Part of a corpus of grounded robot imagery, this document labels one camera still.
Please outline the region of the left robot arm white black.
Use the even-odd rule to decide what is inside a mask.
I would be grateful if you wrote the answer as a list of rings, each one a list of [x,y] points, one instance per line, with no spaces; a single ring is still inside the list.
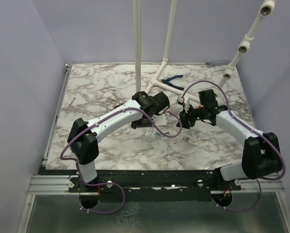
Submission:
[[[168,109],[169,106],[170,101],[163,92],[149,96],[141,91],[103,116],[89,121],[84,121],[82,118],[75,120],[67,142],[77,158],[76,166],[82,176],[81,188],[89,192],[96,187],[95,159],[99,155],[98,144],[105,137],[130,123],[133,129],[151,127],[153,126],[152,117]]]

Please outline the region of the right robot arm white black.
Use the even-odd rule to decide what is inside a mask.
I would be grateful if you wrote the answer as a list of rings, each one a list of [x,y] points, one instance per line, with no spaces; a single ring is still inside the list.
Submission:
[[[200,106],[194,108],[188,97],[179,97],[183,106],[179,126],[192,128],[196,121],[218,126],[243,145],[240,162],[219,167],[212,178],[213,186],[225,189],[230,181],[236,179],[258,179],[280,172],[283,164],[278,156],[278,138],[273,133],[264,133],[247,125],[236,117],[227,105],[219,105],[212,89],[199,92]]]

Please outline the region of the white staple box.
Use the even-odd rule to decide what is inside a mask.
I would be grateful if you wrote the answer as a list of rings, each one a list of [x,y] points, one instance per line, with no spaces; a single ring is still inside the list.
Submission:
[[[194,137],[194,136],[184,136],[182,140],[194,146],[199,146],[199,144],[202,142],[202,139],[200,137]]]

